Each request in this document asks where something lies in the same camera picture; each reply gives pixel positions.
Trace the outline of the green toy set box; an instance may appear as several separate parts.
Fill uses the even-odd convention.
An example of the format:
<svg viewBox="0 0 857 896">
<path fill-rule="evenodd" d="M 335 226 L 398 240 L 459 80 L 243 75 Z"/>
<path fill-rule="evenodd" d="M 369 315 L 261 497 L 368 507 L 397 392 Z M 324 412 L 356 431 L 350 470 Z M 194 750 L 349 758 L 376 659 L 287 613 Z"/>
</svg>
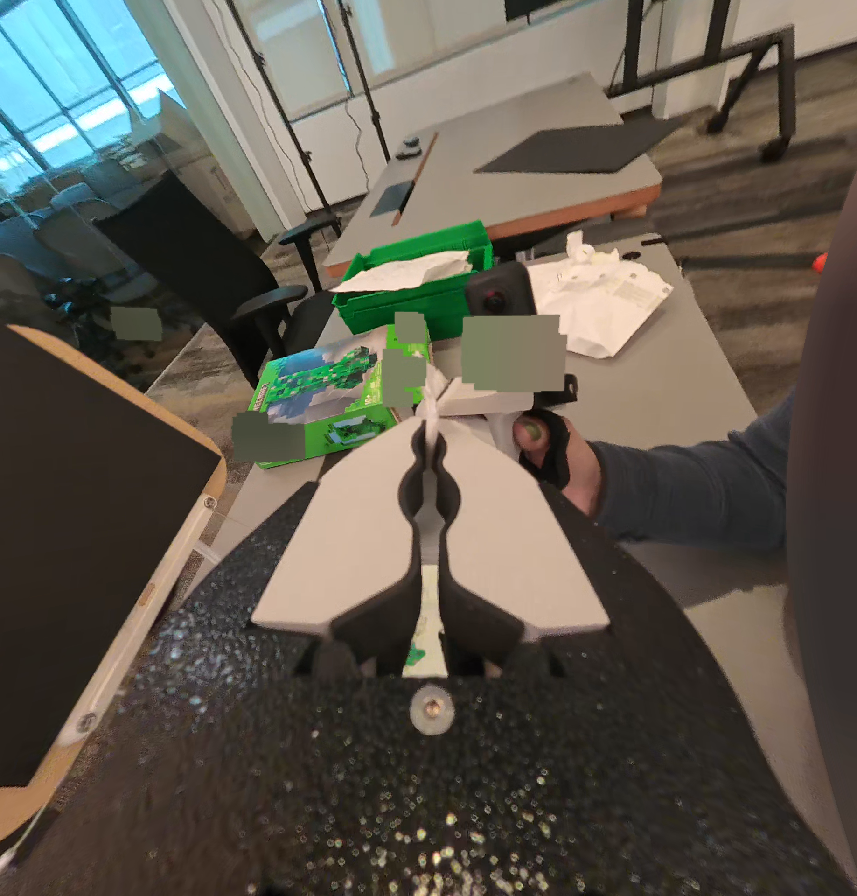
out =
<svg viewBox="0 0 857 896">
<path fill-rule="evenodd" d="M 429 332 L 421 315 L 400 338 L 394 324 L 278 358 L 260 376 L 246 415 L 258 414 L 265 434 L 257 451 L 236 459 L 262 469 L 322 458 L 354 449 L 411 417 L 422 399 L 426 366 L 432 359 Z"/>
</svg>

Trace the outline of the person's torso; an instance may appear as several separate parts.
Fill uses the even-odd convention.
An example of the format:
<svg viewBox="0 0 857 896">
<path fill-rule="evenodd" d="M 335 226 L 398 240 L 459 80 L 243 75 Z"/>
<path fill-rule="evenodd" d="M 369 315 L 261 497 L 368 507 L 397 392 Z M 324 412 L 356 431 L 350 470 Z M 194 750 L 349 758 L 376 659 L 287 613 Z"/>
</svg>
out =
<svg viewBox="0 0 857 896">
<path fill-rule="evenodd" d="M 787 551 L 806 685 L 857 868 L 857 171 L 828 256 L 795 389 Z"/>
</svg>

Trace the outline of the person's right hand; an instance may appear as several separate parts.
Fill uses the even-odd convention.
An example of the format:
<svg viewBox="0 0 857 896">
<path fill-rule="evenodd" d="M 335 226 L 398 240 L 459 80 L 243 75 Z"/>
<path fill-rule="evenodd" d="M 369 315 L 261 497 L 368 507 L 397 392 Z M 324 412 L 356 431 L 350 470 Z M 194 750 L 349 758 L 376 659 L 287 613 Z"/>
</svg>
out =
<svg viewBox="0 0 857 896">
<path fill-rule="evenodd" d="M 527 412 L 512 425 L 519 464 L 540 483 L 556 487 L 589 519 L 603 491 L 599 458 L 568 418 L 546 409 Z"/>
</svg>

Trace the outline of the white printed paper bag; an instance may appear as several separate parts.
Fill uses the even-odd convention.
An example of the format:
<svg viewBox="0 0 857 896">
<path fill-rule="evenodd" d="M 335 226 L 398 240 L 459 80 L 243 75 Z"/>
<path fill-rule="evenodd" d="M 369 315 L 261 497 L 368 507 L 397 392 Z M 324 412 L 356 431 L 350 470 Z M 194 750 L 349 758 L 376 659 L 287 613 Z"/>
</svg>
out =
<svg viewBox="0 0 857 896">
<path fill-rule="evenodd" d="M 528 268 L 536 311 L 558 318 L 567 350 L 615 357 L 673 292 L 644 265 L 619 258 Z"/>
</svg>

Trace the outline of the grey table with wooden edge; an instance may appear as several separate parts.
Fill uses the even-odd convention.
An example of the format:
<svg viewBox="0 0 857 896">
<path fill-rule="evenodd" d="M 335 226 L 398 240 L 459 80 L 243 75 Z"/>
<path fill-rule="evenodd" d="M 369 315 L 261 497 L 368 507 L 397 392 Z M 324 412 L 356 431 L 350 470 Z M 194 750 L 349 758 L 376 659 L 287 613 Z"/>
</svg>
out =
<svg viewBox="0 0 857 896">
<path fill-rule="evenodd" d="M 649 206 L 662 177 L 647 155 L 613 174 L 475 173 L 535 132 L 621 123 L 601 86 L 582 73 L 421 129 L 423 154 L 386 165 L 323 267 L 341 277 L 358 253 L 474 220 L 497 241 Z M 386 187 L 409 180 L 415 187 L 404 211 L 370 217 Z"/>
</svg>

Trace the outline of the crumpled white paper scrap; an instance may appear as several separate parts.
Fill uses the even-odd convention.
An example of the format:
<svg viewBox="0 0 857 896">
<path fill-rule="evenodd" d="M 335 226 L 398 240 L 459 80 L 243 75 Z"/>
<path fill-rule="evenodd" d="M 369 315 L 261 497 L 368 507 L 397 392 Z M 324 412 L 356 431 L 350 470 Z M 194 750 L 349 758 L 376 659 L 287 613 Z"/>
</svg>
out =
<svg viewBox="0 0 857 896">
<path fill-rule="evenodd" d="M 621 262 L 617 249 L 608 252 L 599 251 L 586 243 L 582 230 L 574 230 L 567 234 L 566 257 L 570 264 L 577 266 L 613 266 Z"/>
</svg>

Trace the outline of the white instruction booklet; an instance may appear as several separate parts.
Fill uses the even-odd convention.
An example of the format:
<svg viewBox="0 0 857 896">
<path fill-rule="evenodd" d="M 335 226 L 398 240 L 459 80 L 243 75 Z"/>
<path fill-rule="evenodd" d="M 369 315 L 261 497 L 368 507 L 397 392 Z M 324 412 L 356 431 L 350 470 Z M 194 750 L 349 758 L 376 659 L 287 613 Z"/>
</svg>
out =
<svg viewBox="0 0 857 896">
<path fill-rule="evenodd" d="M 445 678 L 444 629 L 438 601 L 438 566 L 423 565 L 421 609 L 402 678 Z"/>
</svg>

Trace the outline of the black board with wooden edge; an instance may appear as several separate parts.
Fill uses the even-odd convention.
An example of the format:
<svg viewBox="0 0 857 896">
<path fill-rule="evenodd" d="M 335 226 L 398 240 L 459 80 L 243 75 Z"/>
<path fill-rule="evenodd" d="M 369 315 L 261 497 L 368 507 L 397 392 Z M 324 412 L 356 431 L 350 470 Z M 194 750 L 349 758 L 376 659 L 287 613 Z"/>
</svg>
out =
<svg viewBox="0 0 857 896">
<path fill-rule="evenodd" d="M 102 723 L 226 480 L 209 437 L 0 322 L 0 848 Z"/>
</svg>

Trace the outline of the black rolling screen stand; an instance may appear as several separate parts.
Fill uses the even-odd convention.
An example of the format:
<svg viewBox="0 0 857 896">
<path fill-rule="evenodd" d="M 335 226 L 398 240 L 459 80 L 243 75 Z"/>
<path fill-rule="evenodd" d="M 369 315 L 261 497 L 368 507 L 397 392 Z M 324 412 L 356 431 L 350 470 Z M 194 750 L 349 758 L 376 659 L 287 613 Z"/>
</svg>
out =
<svg viewBox="0 0 857 896">
<path fill-rule="evenodd" d="M 655 66 L 640 74 L 639 58 L 643 26 L 649 11 L 657 2 L 629 1 L 625 22 L 624 46 L 604 89 L 608 98 L 619 98 L 637 91 L 674 81 L 685 75 L 700 73 L 738 58 L 745 58 L 745 67 L 729 86 L 723 103 L 706 124 L 706 134 L 722 133 L 736 103 L 771 50 L 777 53 L 777 113 L 778 133 L 763 143 L 758 150 L 759 161 L 770 164 L 782 159 L 796 131 L 796 78 L 794 27 L 792 25 L 762 33 L 738 43 L 725 43 L 725 31 L 731 10 L 730 1 L 713 1 L 708 20 L 703 52 L 666 67 Z"/>
</svg>

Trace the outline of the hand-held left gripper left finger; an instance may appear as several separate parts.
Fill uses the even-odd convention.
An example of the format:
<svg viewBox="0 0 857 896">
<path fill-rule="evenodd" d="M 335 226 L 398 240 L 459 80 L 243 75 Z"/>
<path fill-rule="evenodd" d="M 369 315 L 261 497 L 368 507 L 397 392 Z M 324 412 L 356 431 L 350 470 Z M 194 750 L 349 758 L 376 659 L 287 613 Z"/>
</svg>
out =
<svg viewBox="0 0 857 896">
<path fill-rule="evenodd" d="M 251 621 L 346 644 L 358 664 L 404 664 L 421 611 L 416 514 L 425 421 L 353 449 L 317 484 Z"/>
</svg>

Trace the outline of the white paper sheet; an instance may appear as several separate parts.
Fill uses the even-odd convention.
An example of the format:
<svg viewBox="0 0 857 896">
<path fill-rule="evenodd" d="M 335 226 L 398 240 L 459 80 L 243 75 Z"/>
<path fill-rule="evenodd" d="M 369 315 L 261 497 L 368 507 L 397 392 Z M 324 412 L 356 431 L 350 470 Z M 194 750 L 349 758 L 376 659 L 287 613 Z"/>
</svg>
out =
<svg viewBox="0 0 857 896">
<path fill-rule="evenodd" d="M 434 252 L 411 260 L 389 261 L 355 273 L 333 287 L 336 293 L 395 292 L 472 273 L 467 251 Z"/>
</svg>

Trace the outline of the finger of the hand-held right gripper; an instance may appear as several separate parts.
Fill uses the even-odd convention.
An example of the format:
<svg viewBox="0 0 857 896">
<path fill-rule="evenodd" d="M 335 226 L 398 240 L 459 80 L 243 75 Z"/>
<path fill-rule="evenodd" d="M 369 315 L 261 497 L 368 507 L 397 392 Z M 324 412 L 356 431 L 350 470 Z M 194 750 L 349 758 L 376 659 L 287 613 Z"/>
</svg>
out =
<svg viewBox="0 0 857 896">
<path fill-rule="evenodd" d="M 438 399 L 438 416 L 443 418 L 521 413 L 533 408 L 534 392 L 482 390 L 453 378 Z"/>
</svg>

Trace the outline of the person's right forearm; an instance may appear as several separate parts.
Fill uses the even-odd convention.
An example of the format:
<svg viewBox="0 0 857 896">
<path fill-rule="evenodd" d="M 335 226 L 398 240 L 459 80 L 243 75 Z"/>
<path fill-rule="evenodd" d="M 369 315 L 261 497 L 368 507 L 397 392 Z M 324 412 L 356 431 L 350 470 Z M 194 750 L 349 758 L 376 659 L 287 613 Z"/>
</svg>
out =
<svg viewBox="0 0 857 896">
<path fill-rule="evenodd" d="M 721 441 L 647 450 L 591 442 L 597 523 L 620 541 L 778 552 L 786 546 L 794 389 Z"/>
</svg>

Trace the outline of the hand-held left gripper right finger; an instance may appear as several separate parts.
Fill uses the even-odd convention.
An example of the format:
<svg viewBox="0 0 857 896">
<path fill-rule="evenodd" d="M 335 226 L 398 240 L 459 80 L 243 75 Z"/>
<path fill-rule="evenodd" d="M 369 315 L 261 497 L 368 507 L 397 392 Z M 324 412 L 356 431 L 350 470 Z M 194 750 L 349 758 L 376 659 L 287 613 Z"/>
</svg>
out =
<svg viewBox="0 0 857 896">
<path fill-rule="evenodd" d="M 457 648 L 504 666 L 522 644 L 600 633 L 610 618 L 569 541 L 566 517 L 524 468 L 468 430 L 434 446 L 438 599 Z"/>
</svg>

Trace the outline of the black office chair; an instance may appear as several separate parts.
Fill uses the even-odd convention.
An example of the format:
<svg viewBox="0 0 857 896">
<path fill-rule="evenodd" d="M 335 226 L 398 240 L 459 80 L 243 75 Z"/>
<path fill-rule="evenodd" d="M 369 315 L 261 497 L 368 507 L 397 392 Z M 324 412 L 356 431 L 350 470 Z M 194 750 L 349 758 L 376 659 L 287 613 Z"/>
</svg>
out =
<svg viewBox="0 0 857 896">
<path fill-rule="evenodd" d="M 315 347 L 333 313 L 327 291 L 280 286 L 270 268 L 172 171 L 94 227 L 186 302 L 256 387 L 267 355 Z"/>
</svg>

